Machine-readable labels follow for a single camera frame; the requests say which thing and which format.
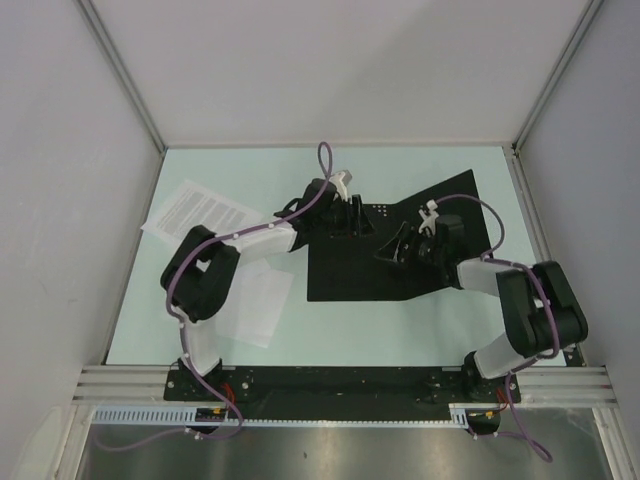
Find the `right aluminium side rail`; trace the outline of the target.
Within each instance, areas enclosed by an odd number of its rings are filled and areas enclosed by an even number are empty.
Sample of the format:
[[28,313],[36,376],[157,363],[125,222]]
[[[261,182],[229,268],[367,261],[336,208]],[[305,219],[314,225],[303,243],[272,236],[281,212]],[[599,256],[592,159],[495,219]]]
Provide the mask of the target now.
[[562,357],[567,367],[586,367],[587,362],[584,358],[581,344],[588,338],[589,326],[584,309],[580,305],[578,297],[573,291],[573,287],[570,285],[562,266],[557,260],[552,258],[551,250],[543,231],[541,218],[533,200],[531,188],[526,178],[519,153],[510,145],[503,147],[502,150],[523,216],[527,235],[532,246],[535,264],[551,262],[557,266],[557,271],[562,273],[562,277],[566,282],[566,286],[561,288],[561,293],[566,293],[571,298],[569,304],[577,314],[576,322],[580,324],[580,339],[565,346],[562,349]]

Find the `aluminium front frame rail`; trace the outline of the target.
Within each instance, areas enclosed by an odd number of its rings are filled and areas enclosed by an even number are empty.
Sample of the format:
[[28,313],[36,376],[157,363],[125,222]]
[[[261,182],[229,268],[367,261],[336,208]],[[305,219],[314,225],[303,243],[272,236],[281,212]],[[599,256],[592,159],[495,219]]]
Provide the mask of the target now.
[[[87,366],[72,401],[77,404],[156,404],[167,367]],[[604,367],[530,367],[516,375],[523,404],[533,408],[615,408],[618,401]]]

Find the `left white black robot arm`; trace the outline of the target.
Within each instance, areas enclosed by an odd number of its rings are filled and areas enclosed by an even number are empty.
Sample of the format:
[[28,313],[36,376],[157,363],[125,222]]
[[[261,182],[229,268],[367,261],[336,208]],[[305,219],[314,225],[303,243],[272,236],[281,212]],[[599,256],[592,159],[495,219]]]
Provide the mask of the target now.
[[218,236],[203,225],[189,230],[160,279],[168,313],[179,321],[181,361],[190,371],[186,387],[197,398],[214,397],[221,376],[213,317],[224,306],[238,267],[301,249],[321,234],[358,238],[375,232],[361,196],[348,193],[351,173],[314,179],[302,197],[274,218]]

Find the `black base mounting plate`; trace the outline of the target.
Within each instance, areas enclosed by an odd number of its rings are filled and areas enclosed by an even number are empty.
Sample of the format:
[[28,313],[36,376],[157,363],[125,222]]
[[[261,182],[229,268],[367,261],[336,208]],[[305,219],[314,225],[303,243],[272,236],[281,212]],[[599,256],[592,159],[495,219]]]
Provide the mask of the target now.
[[451,404],[521,400],[516,378],[486,380],[461,367],[223,366],[204,380],[244,418],[417,419]]

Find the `aluminium corner post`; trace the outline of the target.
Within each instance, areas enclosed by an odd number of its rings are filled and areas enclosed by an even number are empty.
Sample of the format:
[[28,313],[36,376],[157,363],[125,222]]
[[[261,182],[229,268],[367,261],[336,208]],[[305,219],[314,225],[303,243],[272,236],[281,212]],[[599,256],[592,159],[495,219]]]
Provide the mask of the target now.
[[85,22],[89,33],[94,38],[108,67],[114,74],[143,130],[155,150],[163,157],[167,151],[167,145],[95,3],[91,0],[74,0],[73,4]]
[[573,59],[577,55],[581,45],[584,43],[588,33],[590,32],[591,27],[606,4],[607,1],[605,0],[589,0],[586,2],[576,24],[568,36],[568,39],[563,45],[560,54],[556,58],[542,89],[536,96],[522,126],[519,128],[511,142],[511,149],[516,155],[521,152],[531,132],[543,115],[551,97],[561,83],[564,74],[569,69]]

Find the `printed paper sheet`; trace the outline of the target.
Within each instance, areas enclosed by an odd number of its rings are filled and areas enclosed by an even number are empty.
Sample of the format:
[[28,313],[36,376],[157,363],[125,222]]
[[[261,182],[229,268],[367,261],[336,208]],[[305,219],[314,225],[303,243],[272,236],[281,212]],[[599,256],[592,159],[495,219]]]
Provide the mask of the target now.
[[228,234],[258,223],[263,215],[234,200],[185,180],[143,224],[142,230],[178,246],[196,226]]
[[266,259],[260,259],[238,266],[236,276],[239,277],[241,281],[245,281],[246,279],[262,275],[271,269],[272,267]]

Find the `black clip folder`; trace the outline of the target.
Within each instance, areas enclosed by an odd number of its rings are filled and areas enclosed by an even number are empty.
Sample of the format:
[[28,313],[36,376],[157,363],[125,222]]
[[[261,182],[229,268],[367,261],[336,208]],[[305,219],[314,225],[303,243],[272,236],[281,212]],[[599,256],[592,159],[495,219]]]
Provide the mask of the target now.
[[310,302],[403,301],[448,287],[438,275],[417,266],[402,269],[377,260],[375,253],[398,231],[403,221],[418,227],[418,214],[429,200],[439,216],[458,215],[468,236],[470,256],[489,249],[489,236],[472,170],[414,193],[396,203],[364,203],[375,233],[358,238],[321,234],[308,244],[307,299]]

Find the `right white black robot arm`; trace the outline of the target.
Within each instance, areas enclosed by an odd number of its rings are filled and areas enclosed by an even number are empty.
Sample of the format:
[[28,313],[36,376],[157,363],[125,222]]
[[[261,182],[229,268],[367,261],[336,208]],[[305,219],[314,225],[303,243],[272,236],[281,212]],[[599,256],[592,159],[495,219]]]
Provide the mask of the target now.
[[445,287],[499,300],[504,332],[467,354],[461,367],[461,388],[469,399],[486,400],[496,391],[497,379],[586,340],[586,317],[558,262],[527,266],[490,254],[472,258],[460,216],[422,217],[418,227],[403,222],[376,258],[402,269],[424,267]]

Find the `left aluminium corner post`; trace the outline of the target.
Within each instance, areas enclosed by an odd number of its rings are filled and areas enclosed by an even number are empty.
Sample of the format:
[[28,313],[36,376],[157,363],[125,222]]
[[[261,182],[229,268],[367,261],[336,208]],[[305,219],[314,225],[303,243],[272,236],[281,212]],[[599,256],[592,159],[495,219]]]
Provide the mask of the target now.
[[91,0],[74,0],[73,4],[85,22],[89,33],[94,38],[108,67],[114,74],[143,130],[155,150],[163,157],[167,151],[167,145],[95,3]]

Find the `right aluminium corner post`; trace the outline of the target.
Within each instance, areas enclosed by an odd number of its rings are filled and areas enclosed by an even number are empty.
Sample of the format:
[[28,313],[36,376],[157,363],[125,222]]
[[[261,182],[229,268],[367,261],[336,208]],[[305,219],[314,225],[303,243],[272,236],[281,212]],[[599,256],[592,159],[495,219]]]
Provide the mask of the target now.
[[561,83],[564,74],[569,69],[573,59],[577,55],[581,45],[584,43],[588,33],[590,32],[591,27],[606,4],[607,1],[605,0],[589,0],[586,2],[576,24],[568,36],[568,39],[563,45],[560,54],[556,58],[542,89],[536,96],[522,126],[519,128],[511,142],[511,149],[516,155],[521,152],[531,132],[543,115],[551,97]]

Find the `bottom white paper sheet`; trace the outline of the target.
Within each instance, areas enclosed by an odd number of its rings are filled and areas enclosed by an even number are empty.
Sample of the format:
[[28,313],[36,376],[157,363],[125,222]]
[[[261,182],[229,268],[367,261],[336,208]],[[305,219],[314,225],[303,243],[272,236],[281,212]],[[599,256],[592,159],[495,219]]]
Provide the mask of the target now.
[[235,276],[229,296],[216,315],[216,333],[245,344],[267,348],[293,280],[293,274],[276,269],[245,281]]

